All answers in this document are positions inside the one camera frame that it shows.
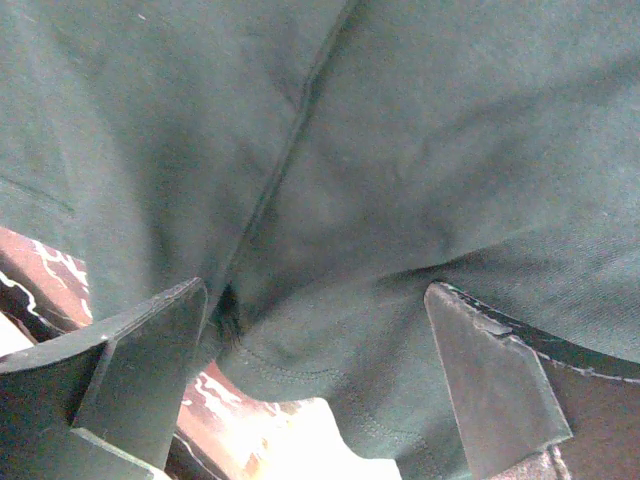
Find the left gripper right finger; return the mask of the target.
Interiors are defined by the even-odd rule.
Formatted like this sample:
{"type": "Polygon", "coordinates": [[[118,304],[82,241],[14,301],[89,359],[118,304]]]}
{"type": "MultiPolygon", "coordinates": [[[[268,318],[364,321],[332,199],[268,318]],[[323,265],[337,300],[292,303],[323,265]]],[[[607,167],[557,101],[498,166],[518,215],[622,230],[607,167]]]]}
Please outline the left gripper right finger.
{"type": "Polygon", "coordinates": [[[424,305],[475,479],[636,479],[639,366],[445,283],[424,305]]]}

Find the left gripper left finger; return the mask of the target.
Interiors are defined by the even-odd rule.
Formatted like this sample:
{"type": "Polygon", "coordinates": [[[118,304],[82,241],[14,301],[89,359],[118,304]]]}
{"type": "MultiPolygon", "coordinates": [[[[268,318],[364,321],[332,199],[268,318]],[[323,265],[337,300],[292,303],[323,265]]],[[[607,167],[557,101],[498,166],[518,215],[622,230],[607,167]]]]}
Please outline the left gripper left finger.
{"type": "Polygon", "coordinates": [[[163,479],[203,282],[1,360],[4,479],[163,479]]]}

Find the black t-shirt with daisy print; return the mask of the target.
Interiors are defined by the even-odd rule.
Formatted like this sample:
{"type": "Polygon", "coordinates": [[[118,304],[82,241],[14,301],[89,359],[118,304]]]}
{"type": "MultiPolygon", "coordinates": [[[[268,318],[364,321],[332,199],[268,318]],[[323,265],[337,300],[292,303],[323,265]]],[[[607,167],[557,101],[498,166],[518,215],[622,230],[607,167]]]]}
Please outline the black t-shirt with daisy print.
{"type": "Polygon", "coordinates": [[[639,357],[639,5],[5,1],[1,223],[95,320],[202,279],[197,369],[464,478],[432,282],[639,357]]]}

